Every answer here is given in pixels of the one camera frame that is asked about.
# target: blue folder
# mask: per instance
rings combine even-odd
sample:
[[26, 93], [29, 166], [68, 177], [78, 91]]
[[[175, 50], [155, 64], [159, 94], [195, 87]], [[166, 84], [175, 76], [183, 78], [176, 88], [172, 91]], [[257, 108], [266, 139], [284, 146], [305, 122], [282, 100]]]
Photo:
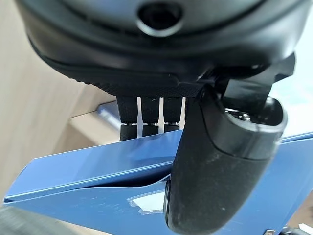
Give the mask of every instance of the blue folder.
[[[4, 205], [116, 235], [171, 235], [166, 180], [181, 131], [34, 159]], [[280, 231], [313, 189], [313, 133], [282, 139], [253, 193], [217, 235]]]

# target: textured handle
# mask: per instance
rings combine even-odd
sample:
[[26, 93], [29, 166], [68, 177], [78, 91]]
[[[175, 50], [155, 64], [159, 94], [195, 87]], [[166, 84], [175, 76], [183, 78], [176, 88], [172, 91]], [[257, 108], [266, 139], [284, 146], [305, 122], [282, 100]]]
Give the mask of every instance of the textured handle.
[[285, 127], [229, 121], [235, 117], [214, 102], [207, 97], [192, 105], [180, 140], [166, 208], [176, 233], [207, 235], [228, 222], [262, 176]]

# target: metal screw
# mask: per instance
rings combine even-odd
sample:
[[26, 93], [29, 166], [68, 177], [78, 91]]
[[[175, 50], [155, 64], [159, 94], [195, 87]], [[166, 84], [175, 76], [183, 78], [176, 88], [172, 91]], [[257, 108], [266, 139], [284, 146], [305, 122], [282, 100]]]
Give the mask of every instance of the metal screw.
[[251, 121], [251, 118], [248, 114], [243, 114], [243, 120], [244, 121]]

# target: circular port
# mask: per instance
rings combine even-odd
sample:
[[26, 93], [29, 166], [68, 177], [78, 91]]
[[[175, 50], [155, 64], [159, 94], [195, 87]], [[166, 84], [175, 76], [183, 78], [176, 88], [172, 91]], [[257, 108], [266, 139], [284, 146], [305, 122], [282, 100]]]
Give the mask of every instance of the circular port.
[[140, 8], [138, 28], [153, 37], [168, 37], [182, 27], [182, 10], [173, 3], [151, 3]]

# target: beige wall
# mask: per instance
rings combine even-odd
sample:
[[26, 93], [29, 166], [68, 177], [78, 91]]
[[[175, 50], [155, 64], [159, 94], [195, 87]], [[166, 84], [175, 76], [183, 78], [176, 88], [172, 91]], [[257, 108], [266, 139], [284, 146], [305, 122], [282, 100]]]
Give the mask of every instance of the beige wall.
[[42, 62], [28, 43], [14, 1], [0, 0], [0, 198], [31, 159], [91, 144], [67, 121], [108, 100], [112, 97], [105, 92]]

